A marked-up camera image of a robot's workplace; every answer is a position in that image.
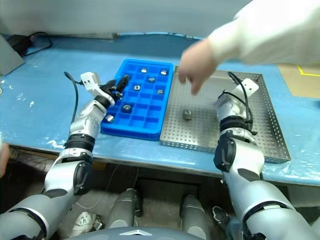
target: yellow tape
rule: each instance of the yellow tape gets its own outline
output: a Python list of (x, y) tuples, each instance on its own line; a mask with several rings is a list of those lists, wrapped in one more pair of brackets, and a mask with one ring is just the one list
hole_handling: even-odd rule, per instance
[(320, 77), (320, 74), (305, 73), (305, 72), (302, 70), (302, 68), (301, 68), (300, 65), (297, 65), (297, 67), (298, 67), (298, 69), (299, 69), (299, 71), (300, 71), (300, 74), (301, 74), (302, 76)]

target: silver tray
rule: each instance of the silver tray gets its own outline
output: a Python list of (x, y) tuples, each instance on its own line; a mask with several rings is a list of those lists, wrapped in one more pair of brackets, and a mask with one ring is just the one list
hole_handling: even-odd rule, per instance
[[(234, 72), (240, 79), (250, 78), (259, 89), (249, 98), (254, 116), (253, 131), (266, 162), (283, 163), (291, 159), (262, 74)], [(213, 103), (223, 90), (236, 85), (227, 71), (217, 70), (202, 86), (198, 95), (190, 93), (191, 84), (181, 84), (176, 67), (160, 136), (165, 146), (213, 153), (219, 139), (219, 121)], [(192, 120), (183, 119), (183, 111), (192, 112)]]

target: white sleeve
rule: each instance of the white sleeve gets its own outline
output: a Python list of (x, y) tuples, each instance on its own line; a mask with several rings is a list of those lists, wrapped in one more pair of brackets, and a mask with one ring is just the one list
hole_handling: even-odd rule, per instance
[(319, 63), (320, 0), (254, 0), (208, 39), (218, 63)]

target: white wall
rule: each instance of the white wall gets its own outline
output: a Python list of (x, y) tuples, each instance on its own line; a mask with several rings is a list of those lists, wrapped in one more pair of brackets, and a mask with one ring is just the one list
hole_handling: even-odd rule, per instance
[(0, 0), (0, 32), (171, 32), (198, 37), (250, 0)]

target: power adapter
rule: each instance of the power adapter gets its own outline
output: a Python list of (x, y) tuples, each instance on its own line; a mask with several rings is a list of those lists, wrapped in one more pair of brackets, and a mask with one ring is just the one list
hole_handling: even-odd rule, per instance
[(25, 35), (15, 34), (10, 36), (6, 41), (21, 57), (25, 56), (28, 52), (28, 48), (33, 45), (30, 36)]

